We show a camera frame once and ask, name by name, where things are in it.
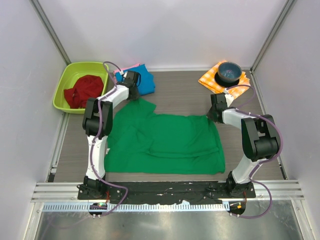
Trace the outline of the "blue t shirt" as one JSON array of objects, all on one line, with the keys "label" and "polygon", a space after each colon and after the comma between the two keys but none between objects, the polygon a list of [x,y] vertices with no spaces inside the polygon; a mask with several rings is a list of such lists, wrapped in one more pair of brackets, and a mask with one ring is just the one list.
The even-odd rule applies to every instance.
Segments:
[{"label": "blue t shirt", "polygon": [[134,71],[140,74],[138,91],[141,96],[152,94],[155,92],[156,85],[154,82],[154,76],[147,70],[144,64],[140,64],[140,66],[125,70],[124,72],[127,71]]}]

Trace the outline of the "pink t shirt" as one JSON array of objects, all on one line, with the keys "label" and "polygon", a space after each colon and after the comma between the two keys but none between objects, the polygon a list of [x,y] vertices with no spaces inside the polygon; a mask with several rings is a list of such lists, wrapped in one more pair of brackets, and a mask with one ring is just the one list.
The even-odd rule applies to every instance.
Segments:
[{"label": "pink t shirt", "polygon": [[137,64],[134,64],[130,67],[125,67],[125,68],[120,68],[120,69],[116,69],[113,71],[113,74],[115,75],[116,73],[122,73],[124,72],[125,70],[129,70],[129,69],[132,69],[132,68],[136,68],[136,67],[139,67],[141,64],[140,63],[137,63]]}]

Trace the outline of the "orange checkered cloth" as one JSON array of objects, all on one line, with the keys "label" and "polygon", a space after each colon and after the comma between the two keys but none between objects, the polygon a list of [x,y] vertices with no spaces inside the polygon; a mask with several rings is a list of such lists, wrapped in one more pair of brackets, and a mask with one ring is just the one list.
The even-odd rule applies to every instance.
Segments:
[{"label": "orange checkered cloth", "polygon": [[[218,62],[215,66],[213,66],[210,70],[208,70],[199,80],[198,82],[206,87],[207,89],[211,90],[215,94],[222,93],[227,87],[221,86],[218,84],[218,82],[215,80],[215,76],[218,73],[219,66],[221,64],[227,63],[226,60]],[[250,80],[247,78],[246,73],[242,71],[239,83],[237,84],[238,87],[231,88],[227,92],[231,94],[234,99],[238,98],[240,95],[242,95],[245,91],[249,89],[249,87],[240,86],[240,85],[248,85],[250,86]]]}]

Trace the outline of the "dark blue ceramic bowl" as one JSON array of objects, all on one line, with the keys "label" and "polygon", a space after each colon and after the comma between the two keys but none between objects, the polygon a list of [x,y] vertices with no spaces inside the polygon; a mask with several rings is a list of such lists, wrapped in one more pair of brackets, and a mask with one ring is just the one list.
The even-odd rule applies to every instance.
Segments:
[{"label": "dark blue ceramic bowl", "polygon": [[233,83],[240,79],[242,69],[234,62],[223,62],[219,65],[217,74],[226,83]]}]

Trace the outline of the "green t shirt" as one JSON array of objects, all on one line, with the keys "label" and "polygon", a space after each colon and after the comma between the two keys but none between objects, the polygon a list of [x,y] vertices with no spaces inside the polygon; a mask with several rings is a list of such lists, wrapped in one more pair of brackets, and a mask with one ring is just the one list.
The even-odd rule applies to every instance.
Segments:
[{"label": "green t shirt", "polygon": [[216,125],[205,115],[155,113],[144,99],[129,102],[107,139],[108,173],[215,175],[226,170]]}]

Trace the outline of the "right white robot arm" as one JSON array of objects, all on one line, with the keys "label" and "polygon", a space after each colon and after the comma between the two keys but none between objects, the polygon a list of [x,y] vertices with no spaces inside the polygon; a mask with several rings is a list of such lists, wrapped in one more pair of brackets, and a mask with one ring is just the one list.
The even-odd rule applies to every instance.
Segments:
[{"label": "right white robot arm", "polygon": [[241,130],[243,157],[225,182],[226,194],[240,198],[251,189],[252,177],[261,165],[278,157],[282,137],[271,115],[256,115],[230,107],[226,93],[211,94],[210,100],[211,108],[206,115],[210,120]]}]

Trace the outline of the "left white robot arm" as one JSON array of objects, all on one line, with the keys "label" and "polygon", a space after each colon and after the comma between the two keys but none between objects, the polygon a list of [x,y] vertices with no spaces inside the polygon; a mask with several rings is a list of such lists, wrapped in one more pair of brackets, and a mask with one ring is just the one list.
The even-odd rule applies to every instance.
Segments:
[{"label": "left white robot arm", "polygon": [[77,186],[79,200],[100,200],[107,194],[104,161],[108,136],[113,127],[113,110],[123,101],[140,97],[140,82],[141,75],[129,70],[106,94],[88,99],[82,121],[88,142],[88,165],[83,183]]}]

